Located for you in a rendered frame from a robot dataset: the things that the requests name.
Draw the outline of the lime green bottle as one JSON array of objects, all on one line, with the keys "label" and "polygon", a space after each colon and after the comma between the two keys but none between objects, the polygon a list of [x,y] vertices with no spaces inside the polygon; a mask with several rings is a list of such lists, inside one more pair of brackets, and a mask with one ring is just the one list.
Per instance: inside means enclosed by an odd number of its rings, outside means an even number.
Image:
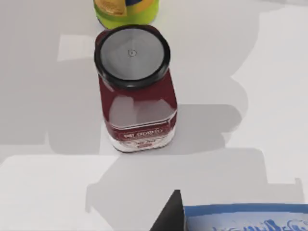
[{"label": "lime green bottle", "polygon": [[93,0],[96,17],[106,29],[149,25],[157,16],[159,0]]}]

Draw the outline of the dark red jar black lid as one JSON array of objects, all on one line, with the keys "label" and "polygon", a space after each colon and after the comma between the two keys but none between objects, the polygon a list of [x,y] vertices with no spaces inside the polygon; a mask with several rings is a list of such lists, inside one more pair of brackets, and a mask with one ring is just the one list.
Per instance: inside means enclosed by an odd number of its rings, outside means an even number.
[{"label": "dark red jar black lid", "polygon": [[102,31],[95,40],[103,119],[113,147],[133,153],[168,145],[178,104],[167,40],[153,26]]}]

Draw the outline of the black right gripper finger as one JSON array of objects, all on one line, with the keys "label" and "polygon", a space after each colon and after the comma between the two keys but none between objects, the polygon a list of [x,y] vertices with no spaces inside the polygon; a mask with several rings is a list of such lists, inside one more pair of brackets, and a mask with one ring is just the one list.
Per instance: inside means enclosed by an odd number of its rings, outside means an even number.
[{"label": "black right gripper finger", "polygon": [[180,190],[175,190],[149,231],[185,231],[185,215]]}]

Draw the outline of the blue and white box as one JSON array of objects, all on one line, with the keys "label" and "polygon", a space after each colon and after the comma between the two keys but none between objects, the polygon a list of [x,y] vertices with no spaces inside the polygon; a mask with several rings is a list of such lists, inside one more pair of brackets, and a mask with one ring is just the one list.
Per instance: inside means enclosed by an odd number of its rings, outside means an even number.
[{"label": "blue and white box", "polygon": [[308,231],[307,204],[185,206],[189,231]]}]

